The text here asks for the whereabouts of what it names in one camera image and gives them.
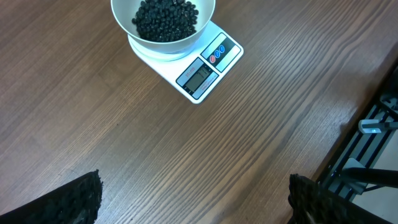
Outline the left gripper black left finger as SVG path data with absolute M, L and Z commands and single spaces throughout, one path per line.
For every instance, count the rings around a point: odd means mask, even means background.
M 99 170 L 85 175 L 1 215 L 1 223 L 94 223 L 101 207 L 103 183 Z

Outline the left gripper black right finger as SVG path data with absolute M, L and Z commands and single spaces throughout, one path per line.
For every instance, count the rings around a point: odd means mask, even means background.
M 289 177 L 288 201 L 296 224 L 383 224 L 387 221 L 322 188 L 305 176 Z

